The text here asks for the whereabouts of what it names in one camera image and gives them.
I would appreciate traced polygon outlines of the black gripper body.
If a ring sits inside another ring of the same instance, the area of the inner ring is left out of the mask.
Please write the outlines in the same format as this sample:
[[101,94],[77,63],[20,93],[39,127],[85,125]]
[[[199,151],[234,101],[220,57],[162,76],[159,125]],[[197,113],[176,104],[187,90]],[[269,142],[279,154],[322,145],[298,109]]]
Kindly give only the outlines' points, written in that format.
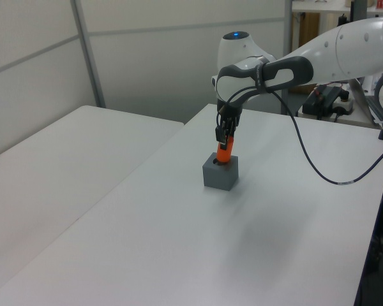
[[234,127],[238,127],[241,117],[241,107],[218,106],[216,125],[221,126],[224,122],[231,121]]

